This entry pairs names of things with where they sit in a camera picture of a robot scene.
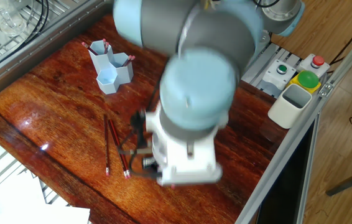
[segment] red pencil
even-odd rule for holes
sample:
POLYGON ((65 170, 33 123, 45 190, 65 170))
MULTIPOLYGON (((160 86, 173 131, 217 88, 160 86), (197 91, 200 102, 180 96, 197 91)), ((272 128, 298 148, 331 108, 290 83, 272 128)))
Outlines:
POLYGON ((106 39, 103 39, 103 45, 104 45, 104 54, 108 53, 108 50, 107 50, 107 48, 108 48, 108 45, 107 45, 107 44, 108 44, 108 43, 107 43, 106 39))
POLYGON ((109 164, 108 164, 108 127, 106 124, 107 115, 104 114, 104 139, 106 144, 106 175, 109 176, 109 164))
POLYGON ((125 67, 127 63, 129 63, 132 59, 132 55, 129 55, 129 57, 127 58, 127 60, 123 63, 122 67, 125 67))
POLYGON ((108 47, 109 47, 109 43, 106 42, 106 50, 104 51, 104 54, 108 53, 108 47))
POLYGON ((134 59, 135 59, 135 56, 132 56, 132 58, 126 63, 125 66, 128 66, 134 59))
MULTIPOLYGON (((113 135, 115 146, 118 148, 119 139, 118 139, 118 135, 116 134, 114 123, 110 119, 107 120, 107 122, 108 122, 108 126, 111 128, 110 130, 111 130, 111 134, 113 135)), ((122 169, 124 170, 125 179, 131 178, 131 173, 130 173, 129 169, 127 168, 127 162, 126 162, 125 155, 121 154, 121 153, 118 153, 118 155, 119 155, 119 158, 121 159, 121 164, 122 164, 122 169)))
POLYGON ((89 45, 86 44, 85 42, 82 42, 82 45, 83 45, 84 47, 86 47, 88 50, 90 50, 90 52, 92 52, 95 56, 98 55, 98 54, 97 54, 94 50, 92 50, 92 49, 89 47, 89 45))

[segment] green button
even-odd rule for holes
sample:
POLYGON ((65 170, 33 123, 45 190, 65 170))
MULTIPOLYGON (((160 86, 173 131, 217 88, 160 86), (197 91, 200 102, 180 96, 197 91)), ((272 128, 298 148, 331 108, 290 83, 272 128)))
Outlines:
POLYGON ((285 65, 280 65, 278 66, 278 69, 282 72, 286 72, 287 71, 287 67, 285 65))
POLYGON ((320 82, 318 77, 311 71, 302 71, 298 74, 299 83, 306 88, 314 88, 320 82))

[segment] white paper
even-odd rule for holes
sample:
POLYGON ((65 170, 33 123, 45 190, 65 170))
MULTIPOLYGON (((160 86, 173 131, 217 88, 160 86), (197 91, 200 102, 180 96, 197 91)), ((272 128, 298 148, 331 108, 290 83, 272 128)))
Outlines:
POLYGON ((86 224, 90 209, 46 205, 38 178, 30 172, 0 185, 0 224, 86 224))

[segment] wooden table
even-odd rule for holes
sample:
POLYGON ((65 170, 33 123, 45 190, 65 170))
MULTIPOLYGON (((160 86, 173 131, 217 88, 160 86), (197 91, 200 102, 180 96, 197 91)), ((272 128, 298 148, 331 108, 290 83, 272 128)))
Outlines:
POLYGON ((0 93, 0 145, 71 205, 90 208, 93 223, 234 223, 287 132, 267 117, 274 99, 246 83, 215 139, 223 166, 217 184, 171 189, 150 179, 125 180, 112 143, 111 175, 105 175, 103 114, 124 138, 165 63, 163 55, 122 39, 105 16, 0 93), (114 53, 136 56, 133 81, 112 95, 100 91, 80 43, 102 38, 114 53))

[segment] light blue pencil holder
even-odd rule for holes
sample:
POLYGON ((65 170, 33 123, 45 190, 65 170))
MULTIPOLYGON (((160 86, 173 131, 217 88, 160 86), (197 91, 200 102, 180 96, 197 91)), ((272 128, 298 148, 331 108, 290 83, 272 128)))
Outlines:
POLYGON ((98 74, 96 80, 100 90, 105 94, 116 93, 120 84, 130 83, 133 78, 132 62, 122 66, 128 56, 125 53, 113 54, 111 46, 108 52, 104 54, 104 42, 102 40, 94 41, 90 48, 98 55, 89 51, 93 65, 98 74))

